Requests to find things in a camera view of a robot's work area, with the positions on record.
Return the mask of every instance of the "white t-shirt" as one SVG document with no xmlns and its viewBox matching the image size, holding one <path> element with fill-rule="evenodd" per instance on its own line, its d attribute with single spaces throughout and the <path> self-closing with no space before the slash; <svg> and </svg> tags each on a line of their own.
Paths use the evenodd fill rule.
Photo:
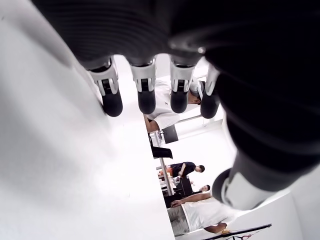
<svg viewBox="0 0 320 240">
<path fill-rule="evenodd" d="M 170 79 L 156 79 L 154 86 L 155 110 L 146 117 L 155 120 L 159 129 L 165 129 L 180 120 L 180 115 L 171 109 L 171 81 Z"/>
<path fill-rule="evenodd" d="M 190 232 L 219 223 L 229 225 L 236 219 L 236 213 L 239 212 L 239 210 L 222 204 L 214 197 L 203 201 L 186 202 L 181 206 Z"/>
</svg>

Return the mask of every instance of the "robotic hand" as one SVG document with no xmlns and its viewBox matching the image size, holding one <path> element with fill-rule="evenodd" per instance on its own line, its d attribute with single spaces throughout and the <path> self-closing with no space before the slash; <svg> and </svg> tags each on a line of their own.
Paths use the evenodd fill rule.
<svg viewBox="0 0 320 240">
<path fill-rule="evenodd" d="M 143 113 L 155 105 L 150 56 L 171 56 L 171 107 L 176 113 L 186 109 L 188 91 L 199 89 L 192 81 L 198 60 L 205 56 L 210 68 L 219 70 L 217 79 L 208 73 L 201 114 L 212 118 L 221 102 L 238 149 L 232 169 L 212 187 L 224 204 L 252 209 L 319 165 L 316 3 L 231 0 L 212 7 L 198 0 L 197 5 L 207 7 L 194 11 L 190 0 L 32 2 L 90 70 L 110 116 L 122 110 L 115 54 L 131 65 Z"/>
</svg>

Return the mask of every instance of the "robotic finger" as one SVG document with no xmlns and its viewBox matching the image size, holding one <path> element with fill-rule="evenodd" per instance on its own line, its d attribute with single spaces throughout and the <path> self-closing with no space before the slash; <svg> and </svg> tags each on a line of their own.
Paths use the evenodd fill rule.
<svg viewBox="0 0 320 240">
<path fill-rule="evenodd" d="M 156 59 L 127 58 L 138 91 L 138 104 L 140 111 L 151 114 L 156 108 L 155 83 L 156 83 Z"/>
<path fill-rule="evenodd" d="M 219 97 L 218 92 L 215 89 L 217 76 L 219 75 L 218 71 L 213 65 L 209 65 L 208 74 L 205 83 L 205 91 L 203 91 L 203 97 L 201 98 L 201 115 L 205 119 L 213 118 L 219 107 Z"/>
<path fill-rule="evenodd" d="M 103 111 L 111 117 L 117 117 L 123 110 L 119 91 L 118 72 L 113 56 L 99 68 L 88 70 L 102 96 Z"/>
<path fill-rule="evenodd" d="M 170 56 L 171 76 L 171 108 L 177 113 L 183 113 L 188 105 L 188 92 L 192 83 L 194 70 L 199 59 L 194 63 L 184 64 L 177 61 L 175 56 Z"/>
</svg>

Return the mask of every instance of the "white wall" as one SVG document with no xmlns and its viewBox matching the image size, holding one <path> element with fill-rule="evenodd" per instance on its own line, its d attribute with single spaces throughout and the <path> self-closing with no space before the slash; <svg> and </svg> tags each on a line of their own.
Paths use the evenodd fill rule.
<svg viewBox="0 0 320 240">
<path fill-rule="evenodd" d="M 303 239 L 319 239 L 320 167 L 301 177 L 290 189 L 299 216 Z"/>
<path fill-rule="evenodd" d="M 180 140 L 164 146 L 170 148 L 173 154 L 173 160 L 165 159 L 167 165 L 194 162 L 196 165 L 205 166 L 204 172 L 192 172 L 188 175 L 194 181 L 196 190 L 207 184 L 211 186 L 214 179 L 224 170 L 231 168 L 234 162 L 221 122 L 206 127 L 203 127 L 202 122 L 203 118 L 197 118 L 176 124 Z M 180 128 L 184 124 L 187 125 L 185 130 Z"/>
<path fill-rule="evenodd" d="M 252 240 L 303 240 L 298 215 L 290 193 L 281 198 L 238 217 L 228 229 L 231 231 L 255 228 L 272 224 L 250 239 Z M 205 230 L 194 231 L 189 234 L 176 237 L 176 240 L 202 240 L 215 236 Z"/>
</svg>

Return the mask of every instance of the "white table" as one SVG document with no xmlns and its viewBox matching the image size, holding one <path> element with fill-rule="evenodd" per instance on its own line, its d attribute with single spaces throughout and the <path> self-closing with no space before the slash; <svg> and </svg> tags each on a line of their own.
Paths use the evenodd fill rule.
<svg viewBox="0 0 320 240">
<path fill-rule="evenodd" d="M 105 116 L 32 5 L 0 9 L 0 239 L 174 240 L 132 76 L 119 73 L 123 113 Z"/>
</svg>

